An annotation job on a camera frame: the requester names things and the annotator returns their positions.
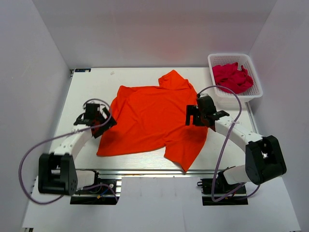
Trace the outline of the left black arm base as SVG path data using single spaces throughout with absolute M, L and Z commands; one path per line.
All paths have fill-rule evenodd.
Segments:
M 116 205 L 121 193 L 121 178 L 95 173 L 94 184 L 78 189 L 70 198 L 71 205 Z

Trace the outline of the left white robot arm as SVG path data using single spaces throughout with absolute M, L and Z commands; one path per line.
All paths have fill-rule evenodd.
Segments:
M 110 111 L 97 103 L 87 103 L 85 112 L 79 115 L 69 135 L 51 153 L 39 158 L 38 190 L 43 194 L 73 195 L 86 187 L 90 192 L 101 190 L 102 181 L 95 171 L 78 171 L 74 160 L 84 145 L 100 137 L 116 125 Z

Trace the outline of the orange t shirt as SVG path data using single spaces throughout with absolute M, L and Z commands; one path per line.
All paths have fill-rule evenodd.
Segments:
M 197 92 L 175 70 L 158 79 L 158 86 L 120 86 L 112 101 L 116 125 L 101 137 L 97 156 L 111 157 L 165 148 L 164 157 L 187 172 L 201 152 L 208 128 L 187 126 L 186 107 Z

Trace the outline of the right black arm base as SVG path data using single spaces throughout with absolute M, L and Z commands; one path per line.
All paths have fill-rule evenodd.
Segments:
M 197 182 L 197 186 L 202 188 L 202 193 L 211 195 L 212 178 L 202 178 Z M 229 185 L 222 180 L 216 180 L 214 185 L 214 195 L 224 195 L 235 189 L 239 184 Z M 236 191 L 236 194 L 246 194 L 246 188 L 242 186 Z

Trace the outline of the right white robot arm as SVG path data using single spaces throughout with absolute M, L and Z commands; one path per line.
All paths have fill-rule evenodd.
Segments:
M 226 111 L 218 111 L 210 96 L 199 96 L 196 105 L 186 107 L 187 126 L 204 126 L 232 141 L 245 153 L 245 163 L 220 171 L 218 188 L 230 192 L 238 183 L 252 182 L 260 185 L 287 172 L 278 139 L 252 132 L 236 121 Z

